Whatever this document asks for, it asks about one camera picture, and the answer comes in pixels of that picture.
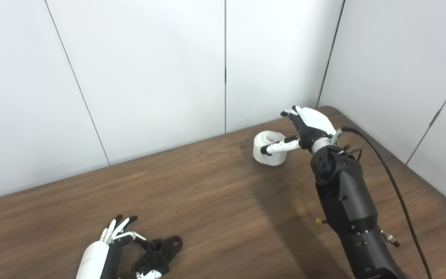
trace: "black cable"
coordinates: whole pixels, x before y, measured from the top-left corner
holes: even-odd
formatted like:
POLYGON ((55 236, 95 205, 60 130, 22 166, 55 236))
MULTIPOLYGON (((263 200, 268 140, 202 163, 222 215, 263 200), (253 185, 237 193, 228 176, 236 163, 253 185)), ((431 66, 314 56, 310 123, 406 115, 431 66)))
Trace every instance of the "black cable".
POLYGON ((402 198, 402 194, 400 194, 400 190, 398 189, 397 182, 395 182, 395 178, 393 178, 393 175, 391 174, 390 169, 388 168, 388 164, 386 164, 386 161, 381 157, 381 154, 375 147, 375 145, 370 141, 370 139, 363 133, 361 133, 359 130, 350 128, 350 127, 342 127, 342 131, 344 132, 351 132, 354 134, 357 134, 361 138, 364 138, 364 140, 373 148, 374 152, 378 156, 379 160, 384 166, 384 169, 386 170, 386 173, 388 174, 391 183, 393 184, 393 188, 395 189, 395 192, 397 193, 398 200, 400 201, 400 205, 402 205, 402 210, 404 211, 405 218, 407 219, 407 224, 409 225, 410 233, 412 234, 412 239, 414 240, 414 243, 416 244, 417 251, 419 252, 419 256, 421 256, 421 261, 423 262, 424 268, 426 270, 426 273, 428 274, 428 279, 432 279, 430 267, 428 266, 428 263, 426 262, 426 258, 423 253, 423 249, 421 249, 421 245, 419 244, 419 240, 417 239, 416 232, 414 231, 414 226, 412 225, 412 221, 410 220, 409 211, 407 211, 407 206, 405 205, 404 199, 402 198))

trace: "white robotic hand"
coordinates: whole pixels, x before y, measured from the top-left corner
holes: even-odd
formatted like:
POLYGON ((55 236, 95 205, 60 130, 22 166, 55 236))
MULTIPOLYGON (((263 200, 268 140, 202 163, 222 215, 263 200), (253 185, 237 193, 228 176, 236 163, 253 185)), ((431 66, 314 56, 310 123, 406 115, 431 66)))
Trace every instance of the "white robotic hand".
POLYGON ((281 116, 288 116, 292 120, 298 135, 263 146, 262 154, 271 155, 297 148, 314 153, 325 145, 334 145, 340 134, 340 131, 335 131, 326 115, 314 109, 293 106, 292 110, 282 111, 281 116))
POLYGON ((137 216, 123 219, 118 215, 101 233, 98 241, 85 249, 76 279, 115 279, 122 254, 122 247, 135 242, 146 253, 137 263, 133 274, 125 279, 158 279, 170 271, 168 263, 182 248, 182 240, 173 236, 167 240, 156 239, 151 243, 134 231, 124 232, 137 216))

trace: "robotic finger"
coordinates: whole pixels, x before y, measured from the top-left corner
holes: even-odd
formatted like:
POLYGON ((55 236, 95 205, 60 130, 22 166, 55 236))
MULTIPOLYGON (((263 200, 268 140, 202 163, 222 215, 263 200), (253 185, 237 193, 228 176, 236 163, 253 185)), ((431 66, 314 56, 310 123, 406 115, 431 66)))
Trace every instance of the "robotic finger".
POLYGON ((142 235, 124 230, 137 220, 137 216, 123 219, 118 215, 103 229, 101 237, 85 249, 76 279, 115 279, 122 247, 135 242, 145 251, 135 267, 130 279, 157 279, 170 271, 168 263, 182 248, 182 240, 178 236, 166 240, 156 239, 149 242, 142 235))
POLYGON ((300 148, 300 140, 297 136, 290 136, 281 141, 265 145, 261 148, 261 154, 271 155, 276 152, 290 151, 300 148))

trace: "robotic hand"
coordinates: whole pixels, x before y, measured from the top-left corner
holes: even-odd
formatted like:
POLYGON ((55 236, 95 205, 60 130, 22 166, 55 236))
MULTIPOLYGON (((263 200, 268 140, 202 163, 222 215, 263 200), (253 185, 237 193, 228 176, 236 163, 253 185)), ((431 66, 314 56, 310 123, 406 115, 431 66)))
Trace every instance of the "robotic hand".
POLYGON ((155 239, 148 242, 145 237, 134 231, 124 230, 137 220, 132 216, 120 223, 122 215, 118 215, 101 237, 85 249, 76 279, 114 279, 122 254, 122 247, 134 242, 146 253, 135 265, 134 273, 124 279, 158 279, 170 271, 168 264, 182 248, 182 239, 172 236, 168 239, 155 239))
POLYGON ((325 115, 309 108, 294 106, 281 115, 292 120, 298 135, 265 145, 261 153, 272 155, 300 147, 313 154, 311 168, 327 218, 324 222, 339 236, 354 277, 406 279, 385 244, 397 246, 398 242, 377 225, 377 210, 361 164, 345 148, 336 146, 342 130, 335 131, 325 115))

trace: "brown tabletop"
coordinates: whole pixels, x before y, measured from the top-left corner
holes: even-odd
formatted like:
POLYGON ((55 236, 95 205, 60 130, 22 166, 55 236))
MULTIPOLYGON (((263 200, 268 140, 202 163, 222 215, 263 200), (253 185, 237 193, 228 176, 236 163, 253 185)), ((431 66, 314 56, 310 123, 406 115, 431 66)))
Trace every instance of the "brown tabletop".
MULTIPOLYGON (((319 109, 337 129, 354 126, 319 109)), ((317 199, 311 154, 289 152, 277 167, 253 159, 254 136, 294 134, 287 119, 267 122, 148 157, 0 197, 0 278, 73 279, 85 248, 117 214, 138 215, 129 229, 148 239, 180 235, 184 248, 166 279, 351 278, 338 237, 317 199)), ((409 278, 425 278, 400 203, 384 168, 363 140, 364 178, 389 245, 409 278)), ((407 202, 434 278, 446 278, 446 198, 383 151, 407 202)), ((129 244, 119 274, 143 251, 129 244)))

